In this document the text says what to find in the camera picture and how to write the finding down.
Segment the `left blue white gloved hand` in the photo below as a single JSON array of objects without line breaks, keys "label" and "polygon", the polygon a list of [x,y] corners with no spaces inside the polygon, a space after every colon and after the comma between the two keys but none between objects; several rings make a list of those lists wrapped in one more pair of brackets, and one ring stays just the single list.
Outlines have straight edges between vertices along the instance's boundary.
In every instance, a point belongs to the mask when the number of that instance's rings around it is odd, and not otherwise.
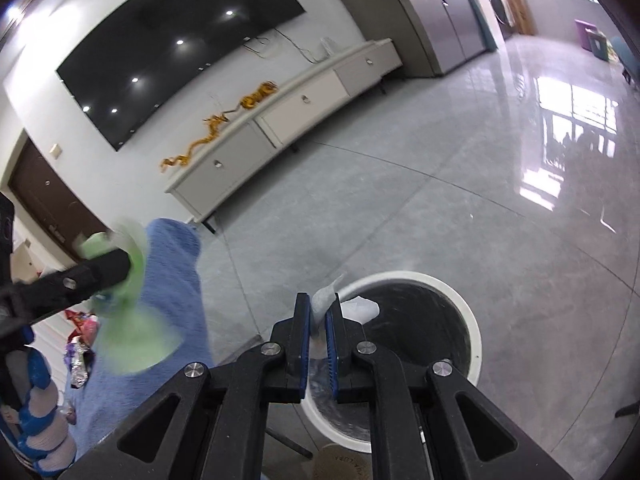
[{"label": "left blue white gloved hand", "polygon": [[1,435],[28,472],[55,479],[77,452],[46,358],[22,347],[1,359]]}]

